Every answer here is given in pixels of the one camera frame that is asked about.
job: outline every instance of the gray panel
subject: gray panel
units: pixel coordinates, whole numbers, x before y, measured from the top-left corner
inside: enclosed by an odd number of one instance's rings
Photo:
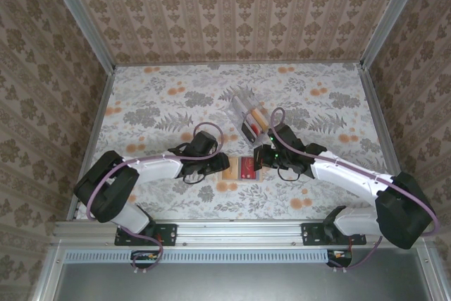
[[[324,264],[68,264],[58,301],[431,300],[416,251],[379,250],[347,273]]]

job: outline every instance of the table surface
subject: table surface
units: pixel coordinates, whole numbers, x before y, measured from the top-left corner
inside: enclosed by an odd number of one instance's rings
[[[357,64],[133,66],[115,75],[93,161],[110,149],[122,156],[160,154],[190,141],[202,121],[223,129],[227,155],[251,156],[225,113],[232,93],[249,88],[269,113],[285,108],[285,122],[304,144],[316,142],[355,164],[386,171]],[[364,204],[306,176],[284,182],[276,170],[265,170],[261,183],[218,182],[216,175],[196,185],[154,181],[136,186],[129,201],[160,220],[322,219],[338,205]],[[82,205],[77,219],[86,219]]]

